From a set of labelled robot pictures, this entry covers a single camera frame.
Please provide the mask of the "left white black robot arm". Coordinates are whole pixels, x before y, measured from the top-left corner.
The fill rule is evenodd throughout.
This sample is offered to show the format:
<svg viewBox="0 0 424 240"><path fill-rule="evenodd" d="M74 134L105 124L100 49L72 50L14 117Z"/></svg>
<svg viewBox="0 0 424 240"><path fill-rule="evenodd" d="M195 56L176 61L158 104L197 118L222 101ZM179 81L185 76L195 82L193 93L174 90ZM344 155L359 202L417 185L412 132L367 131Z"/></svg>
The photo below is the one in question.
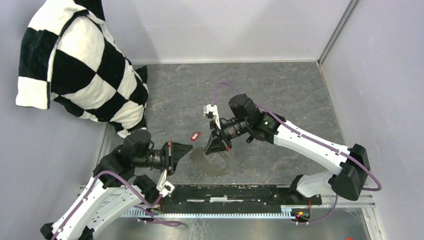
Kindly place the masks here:
<svg viewBox="0 0 424 240"><path fill-rule="evenodd" d="M155 149L150 132L137 129L105 155L83 192L57 221L44 224L46 240L93 240L127 210L153 208L175 187L167 180L191 144L167 141Z"/></svg>

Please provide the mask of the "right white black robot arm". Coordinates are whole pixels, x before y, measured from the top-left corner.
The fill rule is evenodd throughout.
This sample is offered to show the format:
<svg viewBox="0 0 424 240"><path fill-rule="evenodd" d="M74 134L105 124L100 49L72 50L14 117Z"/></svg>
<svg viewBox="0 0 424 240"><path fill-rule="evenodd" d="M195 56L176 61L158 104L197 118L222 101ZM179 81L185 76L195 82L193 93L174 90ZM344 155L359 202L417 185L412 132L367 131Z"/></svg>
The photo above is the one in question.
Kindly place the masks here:
<svg viewBox="0 0 424 240"><path fill-rule="evenodd" d="M247 143L258 140L287 148L326 168L321 173L295 177L288 191L295 204L331 193L356 201L366 189L371 168L364 146L356 143L349 147L318 137L278 114L261 111L246 94L232 97L228 105L234 115L228 120L219 116L216 105L203 107L203 116L211 120L206 155L229 152L233 139L248 134Z"/></svg>

